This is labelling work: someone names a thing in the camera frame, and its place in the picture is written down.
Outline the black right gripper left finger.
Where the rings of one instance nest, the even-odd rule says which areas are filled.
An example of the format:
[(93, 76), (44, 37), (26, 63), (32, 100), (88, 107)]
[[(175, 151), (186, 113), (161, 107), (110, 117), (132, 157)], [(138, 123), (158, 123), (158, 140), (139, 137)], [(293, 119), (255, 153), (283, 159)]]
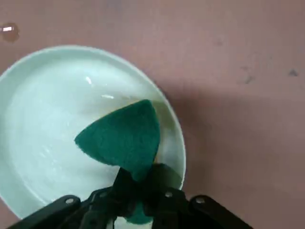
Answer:
[(12, 229), (112, 229), (117, 217), (129, 217), (135, 208), (136, 182), (119, 169), (111, 187), (93, 191), (81, 201), (65, 195), (11, 226)]

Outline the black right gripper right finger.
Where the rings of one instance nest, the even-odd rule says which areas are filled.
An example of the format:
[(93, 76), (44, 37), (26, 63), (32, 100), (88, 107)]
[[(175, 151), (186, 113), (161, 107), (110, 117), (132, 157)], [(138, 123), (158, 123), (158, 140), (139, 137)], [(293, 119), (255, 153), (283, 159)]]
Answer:
[(142, 183), (144, 212), (154, 229), (249, 229), (251, 226), (207, 195), (186, 198), (172, 187), (178, 174), (165, 164), (153, 164)]

